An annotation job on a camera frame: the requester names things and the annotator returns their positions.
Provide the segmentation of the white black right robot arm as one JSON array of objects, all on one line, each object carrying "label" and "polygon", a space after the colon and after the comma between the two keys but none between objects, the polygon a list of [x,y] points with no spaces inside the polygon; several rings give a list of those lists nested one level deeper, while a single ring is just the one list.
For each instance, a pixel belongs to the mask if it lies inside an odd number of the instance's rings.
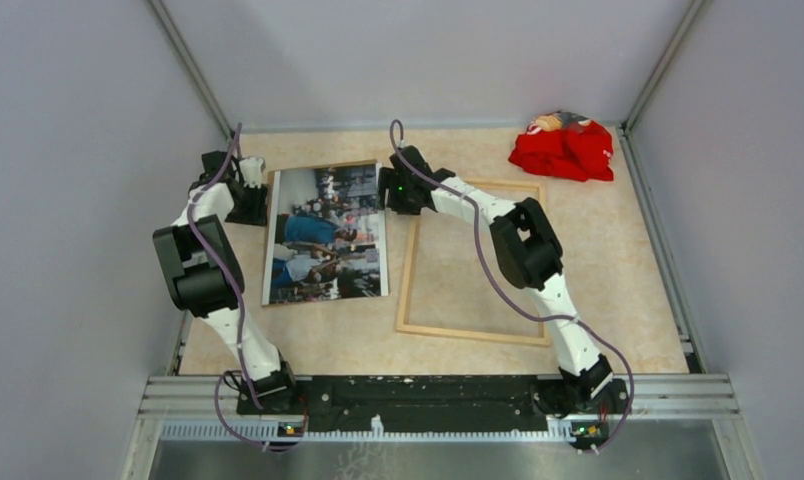
[{"label": "white black right robot arm", "polygon": [[502,277],[527,295],[537,312],[514,305],[522,317],[545,324],[552,337],[567,404],[590,412],[611,390],[614,373],[602,339],[578,314],[563,270],[563,248],[540,202],[510,201],[481,190],[446,169],[432,170],[414,146],[396,148],[379,173],[380,208],[417,215],[428,208],[471,224],[474,243],[487,229]]}]

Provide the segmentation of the light wooden picture frame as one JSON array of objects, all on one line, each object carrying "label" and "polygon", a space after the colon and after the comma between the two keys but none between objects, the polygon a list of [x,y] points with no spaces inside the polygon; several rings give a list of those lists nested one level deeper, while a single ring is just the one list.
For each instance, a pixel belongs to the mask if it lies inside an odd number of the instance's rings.
[{"label": "light wooden picture frame", "polygon": [[473,225],[428,209],[409,222],[398,333],[548,347],[545,327],[516,314],[480,264]]}]

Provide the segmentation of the printed street photo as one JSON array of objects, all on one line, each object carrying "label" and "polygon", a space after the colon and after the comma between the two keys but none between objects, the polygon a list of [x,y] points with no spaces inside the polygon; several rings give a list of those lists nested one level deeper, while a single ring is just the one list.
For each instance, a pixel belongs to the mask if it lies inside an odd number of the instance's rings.
[{"label": "printed street photo", "polygon": [[388,295],[380,170],[372,160],[272,173],[263,305]]}]

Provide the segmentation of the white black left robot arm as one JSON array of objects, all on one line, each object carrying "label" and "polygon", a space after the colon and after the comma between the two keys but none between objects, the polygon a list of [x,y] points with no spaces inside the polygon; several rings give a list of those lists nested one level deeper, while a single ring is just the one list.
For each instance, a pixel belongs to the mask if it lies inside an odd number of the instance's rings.
[{"label": "white black left robot arm", "polygon": [[238,370],[228,374],[243,395],[241,414],[286,413],[297,404],[295,377],[280,350],[260,332],[244,300],[245,280],[223,227],[267,223],[268,187],[260,157],[223,151],[202,157],[204,172],[182,213],[152,240],[173,304],[212,328]]}]

